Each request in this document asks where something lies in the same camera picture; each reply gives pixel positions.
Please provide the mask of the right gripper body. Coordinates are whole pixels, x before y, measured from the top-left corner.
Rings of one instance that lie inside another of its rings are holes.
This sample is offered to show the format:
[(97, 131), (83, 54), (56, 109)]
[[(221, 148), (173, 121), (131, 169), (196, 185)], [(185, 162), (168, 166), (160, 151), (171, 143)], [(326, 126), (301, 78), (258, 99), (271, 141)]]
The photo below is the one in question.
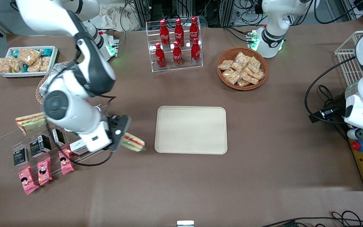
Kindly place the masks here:
[(102, 150), (112, 144), (109, 136), (108, 122), (99, 122), (98, 127), (91, 133), (79, 133), (89, 152)]

